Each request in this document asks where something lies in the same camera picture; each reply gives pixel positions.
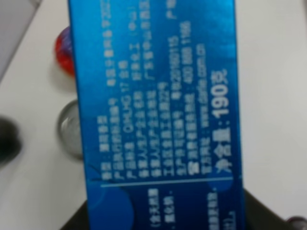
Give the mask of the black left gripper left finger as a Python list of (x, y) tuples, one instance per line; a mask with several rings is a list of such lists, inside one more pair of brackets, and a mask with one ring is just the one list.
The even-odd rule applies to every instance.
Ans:
[(73, 214), (60, 230), (89, 230), (87, 201)]

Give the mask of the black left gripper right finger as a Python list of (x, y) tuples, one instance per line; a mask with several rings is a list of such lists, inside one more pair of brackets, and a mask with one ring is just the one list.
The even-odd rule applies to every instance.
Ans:
[(287, 220), (276, 215), (246, 189), (244, 195), (247, 230), (295, 230)]

